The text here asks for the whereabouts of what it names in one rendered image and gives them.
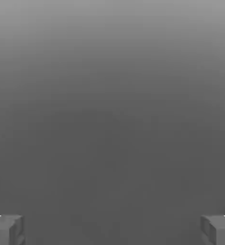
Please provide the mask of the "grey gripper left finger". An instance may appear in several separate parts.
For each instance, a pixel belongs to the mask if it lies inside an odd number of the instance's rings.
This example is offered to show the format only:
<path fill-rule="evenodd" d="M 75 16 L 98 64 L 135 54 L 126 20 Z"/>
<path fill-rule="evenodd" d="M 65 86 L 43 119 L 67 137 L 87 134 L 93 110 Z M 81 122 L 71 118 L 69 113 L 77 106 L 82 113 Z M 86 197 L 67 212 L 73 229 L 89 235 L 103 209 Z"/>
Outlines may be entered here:
<path fill-rule="evenodd" d="M 26 245 L 24 216 L 0 215 L 0 245 Z"/>

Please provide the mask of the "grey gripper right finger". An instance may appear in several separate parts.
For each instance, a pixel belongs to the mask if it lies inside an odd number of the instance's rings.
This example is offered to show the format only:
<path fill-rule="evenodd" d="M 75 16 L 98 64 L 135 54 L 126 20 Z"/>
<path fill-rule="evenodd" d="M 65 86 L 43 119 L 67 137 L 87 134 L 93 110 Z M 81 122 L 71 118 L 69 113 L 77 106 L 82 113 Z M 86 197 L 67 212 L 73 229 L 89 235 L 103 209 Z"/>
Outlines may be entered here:
<path fill-rule="evenodd" d="M 202 215 L 200 229 L 204 245 L 225 245 L 225 215 Z"/>

